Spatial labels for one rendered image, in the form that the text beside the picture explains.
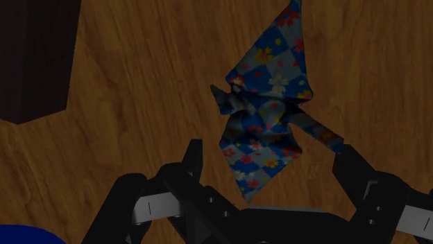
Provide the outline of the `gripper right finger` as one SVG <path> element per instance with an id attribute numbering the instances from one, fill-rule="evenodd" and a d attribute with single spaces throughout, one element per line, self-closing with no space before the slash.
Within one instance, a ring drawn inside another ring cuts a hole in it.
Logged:
<path id="1" fill-rule="evenodd" d="M 354 244 L 391 244 L 396 232 L 433 244 L 433 188 L 423 193 L 375 170 L 348 144 L 335 155 L 332 173 L 356 208 L 349 220 Z"/>

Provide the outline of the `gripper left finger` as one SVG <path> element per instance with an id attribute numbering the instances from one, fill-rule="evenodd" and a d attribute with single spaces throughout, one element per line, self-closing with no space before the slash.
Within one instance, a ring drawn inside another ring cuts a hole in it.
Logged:
<path id="1" fill-rule="evenodd" d="M 239 210 L 199 180 L 203 142 L 192 139 L 181 162 L 117 178 L 81 244 L 140 244 L 154 220 L 167 218 L 185 244 L 241 244 Z"/>

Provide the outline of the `blue floral origami crane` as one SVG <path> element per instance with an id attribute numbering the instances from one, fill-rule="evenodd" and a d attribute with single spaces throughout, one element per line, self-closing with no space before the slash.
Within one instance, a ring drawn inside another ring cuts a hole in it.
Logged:
<path id="1" fill-rule="evenodd" d="M 212 94 L 229 117 L 219 147 L 245 201 L 250 202 L 272 177 L 302 154 L 294 125 L 334 153 L 343 138 L 300 106 L 312 100 L 301 25 L 302 0 L 288 6 L 258 37 L 227 74 L 230 91 Z"/>

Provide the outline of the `blue round object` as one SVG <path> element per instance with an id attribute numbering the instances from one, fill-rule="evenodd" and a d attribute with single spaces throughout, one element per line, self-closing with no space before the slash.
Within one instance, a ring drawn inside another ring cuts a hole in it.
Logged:
<path id="1" fill-rule="evenodd" d="M 45 229 L 27 225 L 0 225 L 0 244 L 66 244 Z"/>

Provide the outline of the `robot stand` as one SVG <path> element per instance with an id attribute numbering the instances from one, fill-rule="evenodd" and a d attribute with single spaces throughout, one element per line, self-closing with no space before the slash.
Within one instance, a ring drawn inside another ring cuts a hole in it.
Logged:
<path id="1" fill-rule="evenodd" d="M 0 0 L 0 119 L 66 109 L 82 0 Z"/>

